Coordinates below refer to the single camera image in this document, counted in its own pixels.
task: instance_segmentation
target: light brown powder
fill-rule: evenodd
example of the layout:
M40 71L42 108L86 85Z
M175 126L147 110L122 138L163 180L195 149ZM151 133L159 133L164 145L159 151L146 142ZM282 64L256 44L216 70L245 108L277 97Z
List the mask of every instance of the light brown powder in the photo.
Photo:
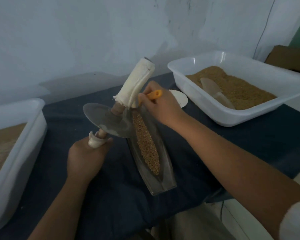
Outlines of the light brown powder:
M159 175L160 163L156 145L153 142L141 115L137 111L133 111L132 120L142 157L151 171L155 175Z
M227 75L218 66L210 66L186 77L200 88L202 88L201 78L213 80L237 110L249 109L276 98L275 95L259 89L238 77Z
M26 124L0 129L0 170Z

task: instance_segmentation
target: table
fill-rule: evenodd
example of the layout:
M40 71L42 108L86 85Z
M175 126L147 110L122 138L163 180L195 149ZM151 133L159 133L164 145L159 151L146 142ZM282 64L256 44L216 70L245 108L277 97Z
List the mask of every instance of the table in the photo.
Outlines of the table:
M172 73L155 77L165 88L178 89ZM46 105L48 131L20 204L0 239L27 239L66 179L68 149L96 127L82 106L96 102L111 107L119 87ZM290 178L300 172L300 112L287 105L226 128L217 125L192 101L184 107L192 117L234 144L273 165ZM171 158L177 187L152 196L145 186L126 139L114 137L104 166L88 188L79 220L77 239L116 239L155 225L203 201L230 196L200 158L176 132L158 124Z

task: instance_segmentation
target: black wire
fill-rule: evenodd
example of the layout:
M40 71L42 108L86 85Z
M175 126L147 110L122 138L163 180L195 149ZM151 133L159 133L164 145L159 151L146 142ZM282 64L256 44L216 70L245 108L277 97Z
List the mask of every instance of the black wire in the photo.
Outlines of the black wire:
M256 49L255 49L254 54L253 54L253 57L252 57L253 59L254 59L255 56L256 56L257 48L258 48L258 46L259 46L259 43L260 43L260 41L261 41L261 38L262 38L264 32L266 31L266 28L267 28L267 25L268 25L268 21L269 21L269 17L270 17L270 13L271 13L271 11L272 11L273 5L275 4L275 1L276 1L276 0L273 0L272 6L271 6L271 8L270 8L270 12L269 12L269 14L268 14L267 21L266 21L266 23L265 23L264 30L263 30L263 32L262 32L262 34L261 34L261 36L260 36L260 39L259 39L258 43L256 44Z
M221 205L221 210L220 210L220 221L222 222L222 209L223 209L223 206L225 205L225 201L222 202L222 205Z

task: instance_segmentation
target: forearm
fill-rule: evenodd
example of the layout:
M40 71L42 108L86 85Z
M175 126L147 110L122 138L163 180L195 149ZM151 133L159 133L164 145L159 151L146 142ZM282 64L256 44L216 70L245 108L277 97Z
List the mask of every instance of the forearm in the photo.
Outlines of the forearm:
M28 240L74 239L87 187L67 179Z
M300 201L300 185L190 116L172 128L188 141L224 188L278 238L284 215Z

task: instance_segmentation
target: person's right arm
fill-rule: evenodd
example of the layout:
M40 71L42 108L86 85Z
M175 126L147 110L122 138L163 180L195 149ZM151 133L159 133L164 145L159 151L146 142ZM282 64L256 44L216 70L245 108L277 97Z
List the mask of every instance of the person's right arm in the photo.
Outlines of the person's right arm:
M145 94L157 89L162 97L149 101ZM156 82L149 82L139 98L157 120L187 140L223 187L278 239L284 215L300 202L300 185L187 115Z

